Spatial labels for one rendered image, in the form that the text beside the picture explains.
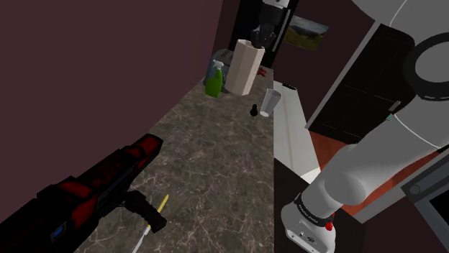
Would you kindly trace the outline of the tall beige vase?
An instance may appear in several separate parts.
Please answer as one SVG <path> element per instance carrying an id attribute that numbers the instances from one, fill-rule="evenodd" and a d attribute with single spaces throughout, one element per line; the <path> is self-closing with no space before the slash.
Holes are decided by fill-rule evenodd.
<path id="1" fill-rule="evenodd" d="M 249 94 L 264 53 L 264 47 L 253 47 L 251 41 L 237 41 L 225 82 L 230 93 L 238 96 Z"/>

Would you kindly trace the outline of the grey cup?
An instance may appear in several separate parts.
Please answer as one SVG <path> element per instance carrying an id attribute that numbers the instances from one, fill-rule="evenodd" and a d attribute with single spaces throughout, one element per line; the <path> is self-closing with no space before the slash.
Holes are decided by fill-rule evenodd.
<path id="1" fill-rule="evenodd" d="M 280 100 L 281 93 L 275 89 L 268 88 L 259 114 L 264 117 L 269 117 Z"/>

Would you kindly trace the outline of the green spray bottle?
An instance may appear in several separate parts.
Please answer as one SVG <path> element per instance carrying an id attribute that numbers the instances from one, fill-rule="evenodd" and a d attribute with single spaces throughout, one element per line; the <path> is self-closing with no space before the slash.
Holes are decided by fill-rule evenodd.
<path id="1" fill-rule="evenodd" d="M 224 63 L 213 60 L 215 67 L 214 77 L 208 78 L 205 85 L 205 94 L 213 98 L 218 98 L 222 89 L 222 67 Z"/>

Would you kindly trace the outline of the black door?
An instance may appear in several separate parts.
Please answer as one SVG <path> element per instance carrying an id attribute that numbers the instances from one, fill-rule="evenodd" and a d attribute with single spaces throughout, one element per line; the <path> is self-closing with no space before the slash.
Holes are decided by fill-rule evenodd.
<path id="1" fill-rule="evenodd" d="M 402 75 L 413 47 L 411 36 L 379 25 L 308 130 L 355 144 L 404 108 L 415 97 Z"/>

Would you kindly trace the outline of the white cabinet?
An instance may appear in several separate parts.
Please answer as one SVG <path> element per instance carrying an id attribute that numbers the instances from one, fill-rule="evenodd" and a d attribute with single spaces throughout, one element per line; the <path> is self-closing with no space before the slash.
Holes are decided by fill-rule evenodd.
<path id="1" fill-rule="evenodd" d="M 273 111 L 274 157 L 308 183 L 320 174 L 320 166 L 295 88 L 278 81 L 273 88 L 281 100 Z"/>

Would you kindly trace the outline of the grey oven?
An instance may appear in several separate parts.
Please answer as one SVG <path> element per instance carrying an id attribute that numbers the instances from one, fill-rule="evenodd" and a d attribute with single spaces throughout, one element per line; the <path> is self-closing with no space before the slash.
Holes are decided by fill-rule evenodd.
<path id="1" fill-rule="evenodd" d="M 449 164 L 429 168 L 402 190 L 449 253 Z"/>

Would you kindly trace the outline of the red and black power tool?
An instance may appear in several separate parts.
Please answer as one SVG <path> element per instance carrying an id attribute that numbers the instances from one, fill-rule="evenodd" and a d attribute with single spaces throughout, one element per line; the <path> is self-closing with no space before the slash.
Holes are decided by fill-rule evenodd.
<path id="1" fill-rule="evenodd" d="M 140 215 L 153 233 L 160 231 L 166 219 L 130 185 L 162 146 L 160 137 L 146 134 L 77 178 L 42 189 L 0 223 L 0 253 L 74 253 L 117 207 Z"/>

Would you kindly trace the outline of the landscape wall picture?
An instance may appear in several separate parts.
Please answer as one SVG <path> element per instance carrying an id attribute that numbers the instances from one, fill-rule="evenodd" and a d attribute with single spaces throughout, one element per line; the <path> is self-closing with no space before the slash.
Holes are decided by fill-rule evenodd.
<path id="1" fill-rule="evenodd" d="M 286 29 L 283 42 L 315 52 L 329 27 L 294 15 Z"/>

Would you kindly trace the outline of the yellow handled knife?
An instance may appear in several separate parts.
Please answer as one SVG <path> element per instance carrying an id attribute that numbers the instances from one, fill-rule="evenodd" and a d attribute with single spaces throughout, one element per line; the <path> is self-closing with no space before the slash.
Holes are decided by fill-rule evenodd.
<path id="1" fill-rule="evenodd" d="M 160 213 L 163 210 L 163 207 L 165 206 L 168 199 L 169 199 L 169 195 L 167 194 L 158 207 L 158 213 Z M 145 230 L 142 233 L 142 236 L 140 237 L 139 241 L 135 245 L 135 248 L 132 250 L 132 253 L 137 253 L 138 249 L 140 248 L 140 246 L 142 244 L 143 239 L 145 238 L 146 235 L 148 235 L 150 229 L 151 229 L 151 226 L 147 225 Z"/>

